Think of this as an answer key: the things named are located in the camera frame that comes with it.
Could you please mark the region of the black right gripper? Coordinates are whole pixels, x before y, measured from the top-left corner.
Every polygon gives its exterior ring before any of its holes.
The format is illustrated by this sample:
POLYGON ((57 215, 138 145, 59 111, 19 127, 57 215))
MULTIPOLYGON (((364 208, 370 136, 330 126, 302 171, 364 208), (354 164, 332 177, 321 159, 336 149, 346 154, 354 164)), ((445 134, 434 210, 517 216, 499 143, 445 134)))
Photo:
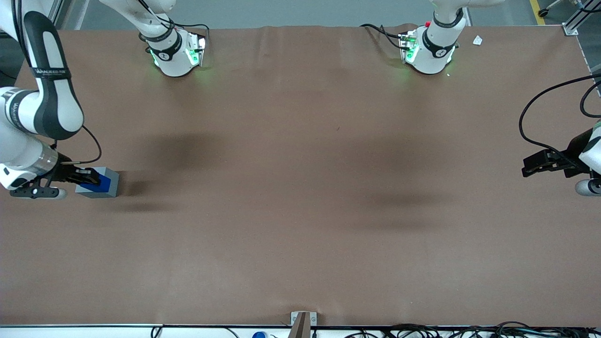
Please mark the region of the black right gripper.
POLYGON ((78 168, 69 157, 58 157, 53 169, 45 174, 45 180, 45 187, 50 187, 52 182, 99 185, 100 174, 93 168, 78 168))

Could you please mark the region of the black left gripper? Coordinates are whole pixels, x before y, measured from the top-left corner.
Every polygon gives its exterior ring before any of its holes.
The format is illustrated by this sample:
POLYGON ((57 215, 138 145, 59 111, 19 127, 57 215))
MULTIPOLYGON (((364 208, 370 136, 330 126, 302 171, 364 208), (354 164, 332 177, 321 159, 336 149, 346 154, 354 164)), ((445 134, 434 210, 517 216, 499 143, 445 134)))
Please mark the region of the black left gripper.
POLYGON ((565 169, 565 160, 560 154, 549 150, 543 149, 538 151, 524 159, 524 167, 522 168, 522 176, 530 177, 537 173, 542 172, 554 172, 564 171, 565 178, 572 178, 577 175, 589 175, 590 167, 584 164, 579 156, 587 146, 590 137, 592 136, 592 129, 581 133, 580 135, 571 139, 566 150, 563 154, 573 162, 569 169, 565 169))

